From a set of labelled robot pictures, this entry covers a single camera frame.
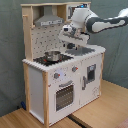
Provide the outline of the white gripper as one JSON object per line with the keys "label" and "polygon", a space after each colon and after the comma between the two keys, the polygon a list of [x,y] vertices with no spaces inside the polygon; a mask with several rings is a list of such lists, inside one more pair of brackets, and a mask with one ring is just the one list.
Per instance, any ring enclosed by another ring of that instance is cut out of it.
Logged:
{"label": "white gripper", "polygon": [[58,35],[58,38],[62,41],[85,46],[89,40],[89,35],[81,32],[80,29],[76,29],[71,25],[64,25]]}

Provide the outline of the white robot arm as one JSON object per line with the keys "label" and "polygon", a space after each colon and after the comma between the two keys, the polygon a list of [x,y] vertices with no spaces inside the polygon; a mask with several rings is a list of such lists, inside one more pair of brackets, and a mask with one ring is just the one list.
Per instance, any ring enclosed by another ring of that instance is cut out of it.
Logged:
{"label": "white robot arm", "polygon": [[85,46],[89,35],[82,31],[83,28],[90,33],[99,33],[128,25],[128,8],[119,12],[117,17],[102,19],[84,5],[78,6],[72,15],[71,23],[64,25],[58,38],[62,41]]}

